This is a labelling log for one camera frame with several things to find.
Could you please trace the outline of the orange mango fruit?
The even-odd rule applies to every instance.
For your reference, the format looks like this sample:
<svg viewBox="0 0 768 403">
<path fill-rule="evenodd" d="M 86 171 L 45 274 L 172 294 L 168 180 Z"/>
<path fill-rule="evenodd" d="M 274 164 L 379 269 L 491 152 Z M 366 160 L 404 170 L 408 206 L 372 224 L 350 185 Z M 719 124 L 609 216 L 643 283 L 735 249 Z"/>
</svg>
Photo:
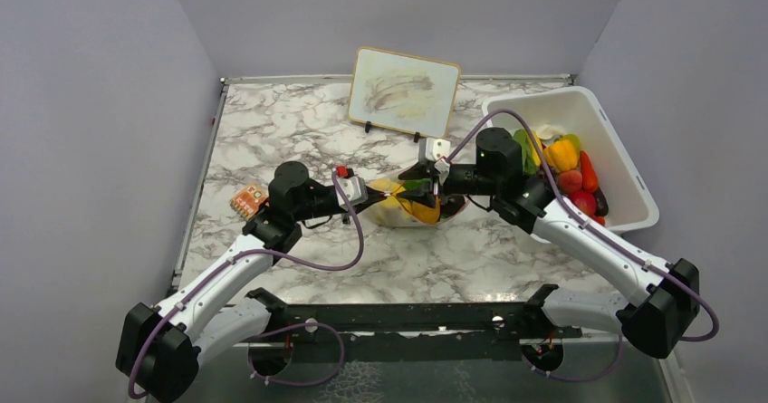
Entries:
<svg viewBox="0 0 768 403">
<path fill-rule="evenodd" d="M 440 220 L 440 206 L 430 207 L 411 202 L 409 212 L 417 221 L 426 225 L 436 225 Z"/>
</svg>

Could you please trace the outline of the green lettuce head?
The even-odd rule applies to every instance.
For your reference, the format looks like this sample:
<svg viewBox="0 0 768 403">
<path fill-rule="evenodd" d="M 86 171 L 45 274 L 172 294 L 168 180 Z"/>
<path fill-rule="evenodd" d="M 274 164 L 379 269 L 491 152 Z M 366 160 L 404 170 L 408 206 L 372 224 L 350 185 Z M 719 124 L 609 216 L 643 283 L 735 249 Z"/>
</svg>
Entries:
<svg viewBox="0 0 768 403">
<path fill-rule="evenodd" d="M 432 180 L 429 178 L 410 179 L 403 182 L 404 190 L 407 192 L 430 193 L 432 191 Z"/>
</svg>

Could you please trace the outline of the clear zip top bag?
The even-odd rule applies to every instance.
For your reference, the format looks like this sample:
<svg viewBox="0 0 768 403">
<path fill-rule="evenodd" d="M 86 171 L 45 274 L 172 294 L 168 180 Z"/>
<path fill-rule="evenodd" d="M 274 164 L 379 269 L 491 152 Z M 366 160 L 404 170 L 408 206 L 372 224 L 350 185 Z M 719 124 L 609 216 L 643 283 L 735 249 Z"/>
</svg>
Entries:
<svg viewBox="0 0 768 403">
<path fill-rule="evenodd" d="M 443 225 L 467 207 L 463 196 L 437 197 L 435 206 L 426 206 L 400 194 L 429 185 L 427 175 L 434 163 L 419 161 L 410 168 L 390 171 L 367 185 L 385 195 L 385 199 L 362 211 L 370 222 L 385 227 L 426 227 Z"/>
</svg>

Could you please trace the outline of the dark round mushroom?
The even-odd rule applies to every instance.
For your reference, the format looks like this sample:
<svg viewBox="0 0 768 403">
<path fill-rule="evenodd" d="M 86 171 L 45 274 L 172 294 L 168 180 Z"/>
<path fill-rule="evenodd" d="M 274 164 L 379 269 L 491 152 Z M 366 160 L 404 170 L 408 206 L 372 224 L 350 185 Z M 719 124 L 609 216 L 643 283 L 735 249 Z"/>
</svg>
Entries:
<svg viewBox="0 0 768 403">
<path fill-rule="evenodd" d="M 446 197 L 441 201 L 440 217 L 451 218 L 462 212 L 466 207 L 466 199 L 463 196 Z"/>
</svg>

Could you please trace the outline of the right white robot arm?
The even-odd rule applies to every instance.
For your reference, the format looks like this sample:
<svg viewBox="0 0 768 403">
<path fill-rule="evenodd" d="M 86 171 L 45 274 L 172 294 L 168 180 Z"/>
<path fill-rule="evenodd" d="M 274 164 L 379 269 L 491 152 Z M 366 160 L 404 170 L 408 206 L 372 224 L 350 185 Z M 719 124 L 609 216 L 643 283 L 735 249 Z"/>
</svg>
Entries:
<svg viewBox="0 0 768 403">
<path fill-rule="evenodd" d="M 426 139 L 418 162 L 399 174 L 415 186 L 398 197 L 435 207 L 453 196 L 485 196 L 505 222 L 558 245 L 607 280 L 618 295 L 541 289 L 523 311 L 523 326 L 543 337 L 556 327 L 612 331 L 652 358 L 666 358 L 700 311 L 699 272 L 649 254 L 558 199 L 548 181 L 523 171 L 523 148 L 505 129 L 481 130 L 475 163 L 446 159 L 447 142 Z"/>
</svg>

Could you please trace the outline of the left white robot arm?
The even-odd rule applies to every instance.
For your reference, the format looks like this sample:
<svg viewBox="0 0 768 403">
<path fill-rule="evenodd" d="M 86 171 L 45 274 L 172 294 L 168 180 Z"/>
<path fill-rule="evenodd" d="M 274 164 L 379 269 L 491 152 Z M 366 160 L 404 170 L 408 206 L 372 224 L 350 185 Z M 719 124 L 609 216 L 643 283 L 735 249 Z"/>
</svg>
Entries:
<svg viewBox="0 0 768 403">
<path fill-rule="evenodd" d="M 301 223 L 344 215 L 360 231 L 359 212 L 387 197 L 388 193 L 368 187 L 345 167 L 333 170 L 331 184 L 324 186 L 311 179 L 299 161 L 278 166 L 265 203 L 220 258 L 167 299 L 154 306 L 139 302 L 127 313 L 116 367 L 129 379 L 129 397 L 151 395 L 159 402 L 178 399 L 194 381 L 204 355 L 214 352 L 215 343 L 225 341 L 223 331 L 239 330 L 247 337 L 244 326 L 250 322 L 263 340 L 280 336 L 285 318 L 272 306 L 250 301 L 235 314 L 221 310 L 247 283 L 280 260 L 325 272 L 351 269 L 361 254 L 340 265 L 290 255 L 302 236 Z"/>
</svg>

